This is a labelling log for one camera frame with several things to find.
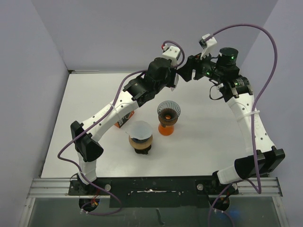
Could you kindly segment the grey glass dripper cone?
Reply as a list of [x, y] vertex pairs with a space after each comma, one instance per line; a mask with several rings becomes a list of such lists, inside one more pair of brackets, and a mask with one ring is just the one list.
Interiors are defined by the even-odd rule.
[[163, 101], [157, 107], [157, 114], [161, 119], [172, 121], [180, 116], [181, 108], [174, 101]]

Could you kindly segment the dark wooden ring holder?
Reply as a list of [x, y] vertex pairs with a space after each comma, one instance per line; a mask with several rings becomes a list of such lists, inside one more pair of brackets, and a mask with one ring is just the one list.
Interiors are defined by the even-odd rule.
[[161, 126], [164, 128], [167, 126], [173, 126], [178, 121], [178, 118], [172, 118], [170, 115], [158, 116], [158, 119]]

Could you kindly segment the orange coffee filter box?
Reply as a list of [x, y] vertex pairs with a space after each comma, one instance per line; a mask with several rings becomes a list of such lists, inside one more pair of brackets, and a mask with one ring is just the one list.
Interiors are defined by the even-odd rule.
[[118, 128], [122, 128], [123, 125], [134, 115], [134, 111], [129, 112], [124, 117], [122, 117], [119, 121], [115, 123], [115, 126]]

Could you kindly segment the white paper coffee filter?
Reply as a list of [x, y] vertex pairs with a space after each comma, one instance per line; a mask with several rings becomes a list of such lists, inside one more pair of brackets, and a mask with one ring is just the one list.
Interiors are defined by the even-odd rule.
[[145, 140], [152, 136], [152, 127], [145, 121], [135, 121], [126, 132], [130, 138]]

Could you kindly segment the blue glass dripper cone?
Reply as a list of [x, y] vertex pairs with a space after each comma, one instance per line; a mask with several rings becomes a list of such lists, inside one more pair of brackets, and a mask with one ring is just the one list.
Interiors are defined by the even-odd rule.
[[140, 139], [137, 139], [137, 138], [131, 138], [131, 140], [132, 140], [134, 143], [138, 143], [138, 144], [145, 143], [145, 142], [148, 141], [148, 139], [149, 139], [149, 138], [140, 140]]

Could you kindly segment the light wooden ring holder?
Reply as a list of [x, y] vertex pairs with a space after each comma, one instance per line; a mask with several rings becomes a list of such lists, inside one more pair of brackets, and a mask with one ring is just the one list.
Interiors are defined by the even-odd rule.
[[145, 143], [141, 143], [141, 144], [138, 144], [138, 143], [134, 143], [132, 140], [131, 140], [131, 137], [129, 136], [129, 143], [130, 145], [135, 148], [135, 149], [145, 149], [147, 147], [149, 147], [151, 144], [152, 144], [152, 140], [153, 140], [153, 136], [151, 135], [148, 139], [147, 142]]

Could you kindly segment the dark green glass dripper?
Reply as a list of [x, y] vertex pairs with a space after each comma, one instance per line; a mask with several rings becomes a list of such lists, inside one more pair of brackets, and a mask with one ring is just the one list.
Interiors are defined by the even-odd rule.
[[149, 147], [147, 147], [145, 149], [134, 149], [134, 150], [135, 150], [135, 152], [137, 154], [148, 155], [148, 153], [151, 150], [151, 148], [152, 148], [152, 146], [149, 146]]

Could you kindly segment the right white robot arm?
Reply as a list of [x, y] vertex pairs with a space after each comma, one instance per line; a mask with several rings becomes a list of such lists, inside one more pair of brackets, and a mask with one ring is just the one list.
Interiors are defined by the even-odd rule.
[[186, 82], [202, 77], [213, 82], [233, 112], [244, 139], [246, 156], [215, 173], [217, 178], [211, 181], [211, 189], [215, 193], [222, 193], [229, 183], [256, 177], [257, 174], [269, 174], [285, 158], [284, 150], [276, 148], [259, 111], [253, 107], [253, 89], [249, 80], [240, 74], [237, 56], [238, 50], [230, 47], [220, 49], [217, 57], [199, 53], [189, 56], [186, 64], [177, 70]]

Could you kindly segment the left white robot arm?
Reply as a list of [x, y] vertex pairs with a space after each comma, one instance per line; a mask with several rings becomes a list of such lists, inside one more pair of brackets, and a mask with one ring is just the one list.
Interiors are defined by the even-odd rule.
[[177, 59], [158, 57], [152, 61], [145, 75], [130, 80], [114, 100], [89, 119], [71, 124], [72, 138], [78, 152], [81, 172], [78, 174], [79, 188], [85, 194], [96, 190], [97, 159], [102, 155], [103, 148], [99, 140], [123, 116], [136, 110], [155, 96], [164, 87], [174, 87]]

